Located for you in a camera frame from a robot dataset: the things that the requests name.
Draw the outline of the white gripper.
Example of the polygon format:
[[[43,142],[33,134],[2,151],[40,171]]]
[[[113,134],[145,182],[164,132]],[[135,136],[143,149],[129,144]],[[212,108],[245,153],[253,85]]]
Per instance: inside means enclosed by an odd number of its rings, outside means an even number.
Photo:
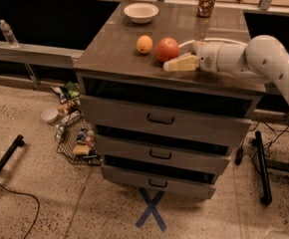
[[[180,44],[179,48],[184,54],[190,55],[165,62],[163,69],[167,72],[190,72],[195,71],[199,66],[205,72],[216,73],[217,59],[223,45],[223,42],[186,41]]]

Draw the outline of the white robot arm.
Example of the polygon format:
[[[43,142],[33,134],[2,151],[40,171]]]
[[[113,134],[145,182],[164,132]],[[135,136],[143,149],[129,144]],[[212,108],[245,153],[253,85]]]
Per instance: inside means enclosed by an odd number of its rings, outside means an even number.
[[[202,75],[228,76],[243,85],[264,87],[271,84],[289,105],[289,54],[275,38],[267,35],[246,42],[221,38],[189,40],[179,45],[183,55],[199,59],[195,65]],[[259,126],[262,140],[270,148],[268,159],[289,162],[289,116],[260,115],[276,130]],[[196,213],[181,213],[183,223],[170,221],[169,238],[180,239],[289,239],[289,173],[267,170],[272,202],[261,203],[261,172],[257,169],[257,149],[245,142],[241,166],[231,164],[220,179],[220,191],[210,203],[201,204]]]

